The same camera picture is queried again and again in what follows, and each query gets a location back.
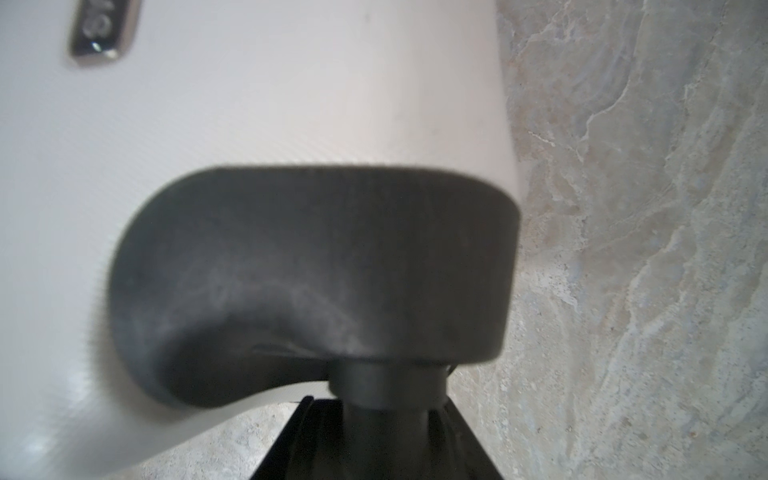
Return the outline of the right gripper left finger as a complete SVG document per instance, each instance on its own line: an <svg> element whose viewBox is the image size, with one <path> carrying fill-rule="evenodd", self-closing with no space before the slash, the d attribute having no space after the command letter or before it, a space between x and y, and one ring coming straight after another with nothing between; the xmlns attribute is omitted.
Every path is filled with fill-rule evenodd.
<svg viewBox="0 0 768 480"><path fill-rule="evenodd" d="M342 402L304 397L251 480L341 479Z"/></svg>

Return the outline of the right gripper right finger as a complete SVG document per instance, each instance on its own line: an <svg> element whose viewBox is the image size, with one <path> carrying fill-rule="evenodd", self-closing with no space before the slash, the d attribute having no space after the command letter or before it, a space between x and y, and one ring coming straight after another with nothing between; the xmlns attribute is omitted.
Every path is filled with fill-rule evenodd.
<svg viewBox="0 0 768 480"><path fill-rule="evenodd" d="M429 479L503 479L451 399L429 413L428 440Z"/></svg>

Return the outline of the white suitcase black lining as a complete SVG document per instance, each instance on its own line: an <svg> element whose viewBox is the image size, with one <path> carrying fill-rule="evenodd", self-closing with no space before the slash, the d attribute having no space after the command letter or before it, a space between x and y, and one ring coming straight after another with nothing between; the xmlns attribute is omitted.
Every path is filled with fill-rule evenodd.
<svg viewBox="0 0 768 480"><path fill-rule="evenodd" d="M2 477L311 396L341 479L429 479L519 182L492 1L3 2Z"/></svg>

